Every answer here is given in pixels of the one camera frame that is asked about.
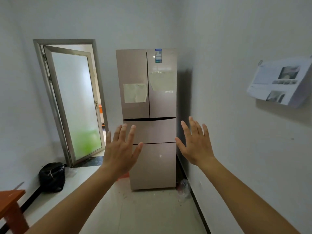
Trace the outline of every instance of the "open door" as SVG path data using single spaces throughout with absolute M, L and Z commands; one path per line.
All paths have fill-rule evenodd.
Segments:
M 70 167 L 105 148 L 91 53 L 44 46 Z

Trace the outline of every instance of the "frosted glass door panel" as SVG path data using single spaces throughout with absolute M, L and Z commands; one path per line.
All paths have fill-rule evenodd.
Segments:
M 102 147 L 86 56 L 52 52 L 76 160 Z

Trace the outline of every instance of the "doorway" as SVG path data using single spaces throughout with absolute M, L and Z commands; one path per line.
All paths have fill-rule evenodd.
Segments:
M 34 40 L 70 167 L 105 149 L 108 126 L 93 51 L 95 42 L 91 41 L 91 44 L 69 44 L 68 40 Z

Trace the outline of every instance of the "left hand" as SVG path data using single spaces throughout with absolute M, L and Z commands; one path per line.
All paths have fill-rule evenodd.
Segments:
M 135 125 L 131 126 L 127 141 L 126 139 L 127 124 L 119 126 L 111 141 L 109 131 L 106 134 L 106 147 L 102 167 L 112 172 L 112 175 L 118 179 L 126 174 L 135 165 L 138 156 L 142 151 L 143 142 L 140 142 L 132 153 L 132 143 L 135 136 Z

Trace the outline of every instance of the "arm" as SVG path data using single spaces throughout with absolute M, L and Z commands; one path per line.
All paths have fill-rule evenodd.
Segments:
M 181 122 L 186 147 L 179 138 L 177 146 L 192 164 L 197 165 L 216 188 L 244 233 L 299 233 L 275 209 L 226 169 L 213 154 L 208 129 L 189 117 L 192 134 Z
M 119 126 L 111 142 L 110 132 L 106 135 L 106 149 L 102 166 L 69 196 L 58 203 L 37 221 L 26 234 L 79 233 L 93 209 L 123 174 L 136 163 L 142 150 L 141 142 L 132 153 L 135 126 L 126 138 L 127 124 Z

